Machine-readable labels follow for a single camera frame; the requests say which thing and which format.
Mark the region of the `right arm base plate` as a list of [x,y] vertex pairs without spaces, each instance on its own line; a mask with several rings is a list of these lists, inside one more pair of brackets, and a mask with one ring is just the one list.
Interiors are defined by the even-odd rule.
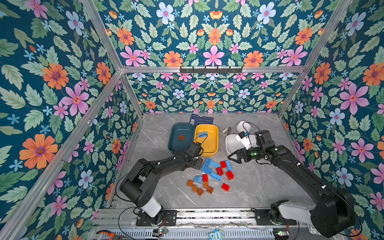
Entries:
[[260,209],[260,208],[251,208],[251,211],[255,214],[255,220],[259,226],[297,226],[297,221],[281,219],[273,221],[271,219],[270,211],[271,209]]

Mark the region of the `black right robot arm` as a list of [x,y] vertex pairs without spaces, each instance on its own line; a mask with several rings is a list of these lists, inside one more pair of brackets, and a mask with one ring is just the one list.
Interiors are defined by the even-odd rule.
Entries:
[[300,205],[289,200],[271,204],[270,219],[278,224],[284,220],[303,222],[315,227],[324,237],[330,238],[356,223],[353,208],[354,198],[346,189],[337,189],[304,167],[295,155],[280,145],[264,149],[262,147],[240,149],[228,159],[241,164],[252,160],[267,161],[288,174],[312,198],[314,206]]

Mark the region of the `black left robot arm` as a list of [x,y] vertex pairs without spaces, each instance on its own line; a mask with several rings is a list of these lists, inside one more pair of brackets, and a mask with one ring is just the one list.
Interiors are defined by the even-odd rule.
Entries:
[[176,152],[162,160],[148,161],[142,158],[123,178],[119,190],[148,217],[158,222],[164,212],[164,207],[154,197],[160,179],[189,168],[200,170],[203,150],[201,143],[191,143],[184,152]]

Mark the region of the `light blue square lego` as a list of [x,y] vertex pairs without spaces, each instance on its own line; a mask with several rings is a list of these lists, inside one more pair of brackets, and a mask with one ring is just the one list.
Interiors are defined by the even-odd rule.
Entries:
[[202,176],[195,176],[193,179],[194,183],[201,184],[203,182],[203,177]]

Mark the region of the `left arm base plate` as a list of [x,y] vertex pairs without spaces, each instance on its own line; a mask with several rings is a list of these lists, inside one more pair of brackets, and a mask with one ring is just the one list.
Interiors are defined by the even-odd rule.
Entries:
[[137,217],[137,227],[175,226],[177,221],[176,210],[161,210],[155,217],[150,217],[144,211],[140,211]]

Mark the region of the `light blue long lego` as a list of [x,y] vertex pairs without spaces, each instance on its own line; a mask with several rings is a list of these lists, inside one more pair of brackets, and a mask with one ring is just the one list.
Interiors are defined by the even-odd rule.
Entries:
[[207,132],[198,133],[198,138],[204,138],[204,137],[207,137],[207,136],[208,136]]

